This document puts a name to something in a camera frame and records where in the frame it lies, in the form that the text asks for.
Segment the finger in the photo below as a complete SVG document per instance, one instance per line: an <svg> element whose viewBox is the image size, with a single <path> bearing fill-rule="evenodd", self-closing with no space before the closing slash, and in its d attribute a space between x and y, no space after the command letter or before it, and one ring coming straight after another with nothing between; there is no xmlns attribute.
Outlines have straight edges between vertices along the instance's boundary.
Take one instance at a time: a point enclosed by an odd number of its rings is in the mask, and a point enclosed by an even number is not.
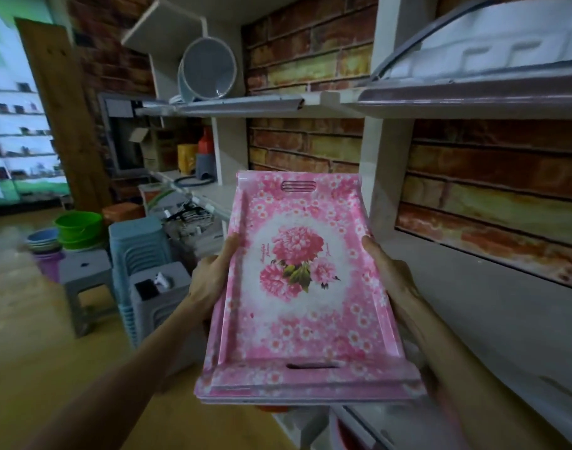
<svg viewBox="0 0 572 450"><path fill-rule="evenodd" d="M238 247L240 246L240 237L238 234L230 235L223 244L223 248L219 253L219 256L215 260L215 264L222 271L227 271L230 268L230 260L234 253L237 251Z"/></svg>
<svg viewBox="0 0 572 450"><path fill-rule="evenodd" d="M378 244L377 241L365 235L361 239L361 243L363 245L363 249L365 249L365 251L367 251L367 253L375 261L378 270L384 272L390 272L393 268L395 268L393 260L390 257L388 257L388 255L384 252L384 250Z"/></svg>

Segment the wooden door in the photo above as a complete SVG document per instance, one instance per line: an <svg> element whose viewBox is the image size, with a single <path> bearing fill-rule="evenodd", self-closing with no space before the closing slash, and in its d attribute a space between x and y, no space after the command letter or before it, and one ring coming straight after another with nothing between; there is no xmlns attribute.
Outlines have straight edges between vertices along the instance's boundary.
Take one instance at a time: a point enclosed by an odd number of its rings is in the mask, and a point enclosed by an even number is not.
<svg viewBox="0 0 572 450"><path fill-rule="evenodd" d="M112 204L110 180L97 151L81 70L64 27L16 19L75 208L100 212Z"/></svg>

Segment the cardboard box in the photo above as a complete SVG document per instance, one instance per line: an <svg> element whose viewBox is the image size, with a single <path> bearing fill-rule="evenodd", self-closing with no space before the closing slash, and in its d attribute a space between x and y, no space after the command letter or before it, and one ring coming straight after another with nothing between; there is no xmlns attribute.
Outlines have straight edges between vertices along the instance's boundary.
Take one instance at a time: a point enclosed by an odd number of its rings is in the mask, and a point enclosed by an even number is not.
<svg viewBox="0 0 572 450"><path fill-rule="evenodd" d="M162 128L136 128L130 142L139 143L144 167L155 172L177 169L176 132Z"/></svg>

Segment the brick wallpaper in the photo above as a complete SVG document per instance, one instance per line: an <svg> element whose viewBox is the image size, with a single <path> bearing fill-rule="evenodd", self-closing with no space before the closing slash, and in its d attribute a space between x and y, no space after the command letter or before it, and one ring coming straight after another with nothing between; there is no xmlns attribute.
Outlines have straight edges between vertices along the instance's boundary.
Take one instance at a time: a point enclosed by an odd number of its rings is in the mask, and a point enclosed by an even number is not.
<svg viewBox="0 0 572 450"><path fill-rule="evenodd" d="M86 100L100 141L100 154L112 168L100 118L98 93L154 95L148 56L121 46L123 33L138 21L152 0L68 0L76 55L84 76Z"/></svg>
<svg viewBox="0 0 572 450"><path fill-rule="evenodd" d="M572 287L572 121L417 120L396 226Z"/></svg>
<svg viewBox="0 0 572 450"><path fill-rule="evenodd" d="M355 86L369 75L378 0L299 0L242 29L248 94ZM251 119L254 170L358 171L362 119Z"/></svg>

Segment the tiled floor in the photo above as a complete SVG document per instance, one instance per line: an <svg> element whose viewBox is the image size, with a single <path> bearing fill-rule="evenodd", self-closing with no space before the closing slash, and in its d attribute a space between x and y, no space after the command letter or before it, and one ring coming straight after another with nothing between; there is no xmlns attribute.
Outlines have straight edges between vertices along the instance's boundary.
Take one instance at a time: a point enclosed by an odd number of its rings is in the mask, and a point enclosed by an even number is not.
<svg viewBox="0 0 572 450"><path fill-rule="evenodd" d="M52 225L60 210L0 218L0 450L17 448L90 381L130 354L118 316L75 340L62 288L43 278L18 249L33 230ZM84 301L108 302L98 289ZM294 448L271 415L245 406L205 406L192 394L200 368L177 375L156 395L124 448Z"/></svg>

